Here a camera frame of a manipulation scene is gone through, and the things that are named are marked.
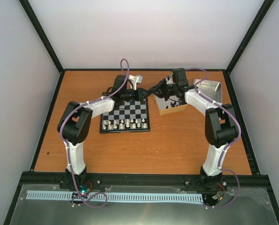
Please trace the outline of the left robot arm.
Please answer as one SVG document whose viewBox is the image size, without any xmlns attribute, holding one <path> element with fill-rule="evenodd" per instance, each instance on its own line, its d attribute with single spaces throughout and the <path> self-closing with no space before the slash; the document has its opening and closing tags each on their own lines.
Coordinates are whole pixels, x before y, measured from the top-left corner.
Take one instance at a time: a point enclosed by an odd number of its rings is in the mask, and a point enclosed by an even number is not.
<svg viewBox="0 0 279 225">
<path fill-rule="evenodd" d="M 83 144 L 88 136 L 91 120 L 101 117 L 102 130 L 121 132 L 148 126 L 148 90 L 138 88 L 140 75 L 118 75 L 113 86 L 98 99 L 68 103 L 57 131 L 64 142 L 67 155 L 66 183 L 83 188 L 87 183 L 87 171 L 83 158 Z"/>
</svg>

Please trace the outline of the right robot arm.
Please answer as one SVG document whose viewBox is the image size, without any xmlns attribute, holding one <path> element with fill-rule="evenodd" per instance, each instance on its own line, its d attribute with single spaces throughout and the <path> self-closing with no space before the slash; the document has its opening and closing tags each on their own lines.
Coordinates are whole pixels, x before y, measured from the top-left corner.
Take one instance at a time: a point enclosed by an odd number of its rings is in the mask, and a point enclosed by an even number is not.
<svg viewBox="0 0 279 225">
<path fill-rule="evenodd" d="M 209 143 L 206 161 L 200 170 L 199 184 L 203 189 L 210 189 L 222 180 L 223 162 L 230 146 L 241 137 L 241 127 L 236 119 L 234 107 L 222 104 L 201 90 L 199 80 L 190 85 L 186 69 L 177 68 L 172 74 L 150 88 L 158 98 L 168 100 L 178 97 L 184 104 L 196 108 L 205 117 L 205 137 Z"/>
</svg>

